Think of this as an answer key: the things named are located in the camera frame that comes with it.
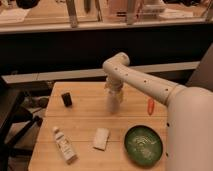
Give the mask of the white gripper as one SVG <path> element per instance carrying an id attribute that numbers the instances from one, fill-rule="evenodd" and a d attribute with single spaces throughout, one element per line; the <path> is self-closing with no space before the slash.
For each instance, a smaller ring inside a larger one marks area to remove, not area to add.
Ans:
<path id="1" fill-rule="evenodd" d="M 122 81 L 107 77 L 105 87 L 108 89 L 109 92 L 117 93 L 116 97 L 119 103 L 123 101 L 123 91 L 122 91 L 123 82 Z"/>

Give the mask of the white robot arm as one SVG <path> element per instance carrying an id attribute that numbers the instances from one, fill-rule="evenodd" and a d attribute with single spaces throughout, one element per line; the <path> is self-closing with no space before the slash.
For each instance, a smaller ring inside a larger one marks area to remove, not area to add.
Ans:
<path id="1" fill-rule="evenodd" d="M 120 52 L 103 63 L 110 90 L 126 82 L 167 107 L 165 171 L 213 171 L 213 92 L 130 69 Z"/>

